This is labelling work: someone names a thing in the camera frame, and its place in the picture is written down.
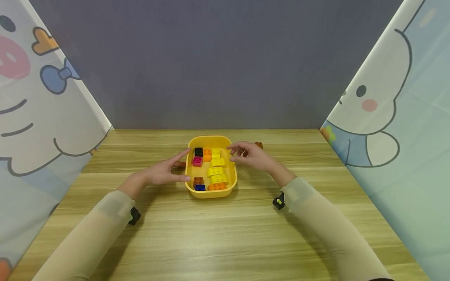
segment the cartoon curtain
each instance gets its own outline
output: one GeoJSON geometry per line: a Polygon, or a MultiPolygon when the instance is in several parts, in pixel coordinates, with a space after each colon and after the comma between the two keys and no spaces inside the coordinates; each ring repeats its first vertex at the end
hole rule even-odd
{"type": "Polygon", "coordinates": [[[0,2],[0,281],[111,125],[28,1],[0,2]]]}
{"type": "Polygon", "coordinates": [[[431,280],[450,276],[449,14],[404,0],[320,129],[431,280]]]}

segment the blue bow tie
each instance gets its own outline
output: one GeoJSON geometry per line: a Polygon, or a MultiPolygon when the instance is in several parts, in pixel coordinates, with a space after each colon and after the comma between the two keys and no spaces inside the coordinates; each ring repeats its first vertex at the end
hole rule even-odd
{"type": "Polygon", "coordinates": [[[67,87],[67,79],[81,80],[72,64],[64,59],[64,68],[58,69],[53,65],[44,65],[40,69],[40,79],[44,86],[54,94],[62,94],[67,87]]]}

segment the gray wall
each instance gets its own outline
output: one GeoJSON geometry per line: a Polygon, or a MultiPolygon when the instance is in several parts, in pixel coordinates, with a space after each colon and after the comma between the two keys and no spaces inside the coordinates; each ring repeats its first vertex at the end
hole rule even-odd
{"type": "Polygon", "coordinates": [[[115,128],[318,128],[401,0],[31,0],[115,128]]]}

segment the beige sleeve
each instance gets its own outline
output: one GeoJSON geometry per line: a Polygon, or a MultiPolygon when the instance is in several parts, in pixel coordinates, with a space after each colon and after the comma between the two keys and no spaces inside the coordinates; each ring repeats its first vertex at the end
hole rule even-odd
{"type": "Polygon", "coordinates": [[[134,205],[134,200],[120,191],[108,193],[69,233],[33,280],[88,280],[132,219],[134,205]]]}
{"type": "Polygon", "coordinates": [[[311,229],[330,252],[339,280],[390,278],[355,226],[310,184],[296,178],[281,190],[289,212],[311,229]]]}

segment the pink cheek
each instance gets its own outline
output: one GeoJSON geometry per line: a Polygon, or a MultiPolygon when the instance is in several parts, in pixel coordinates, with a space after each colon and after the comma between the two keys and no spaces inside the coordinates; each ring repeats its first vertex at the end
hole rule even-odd
{"type": "Polygon", "coordinates": [[[377,109],[378,104],[373,99],[366,99],[363,101],[361,107],[367,112],[372,112],[377,109]]]}

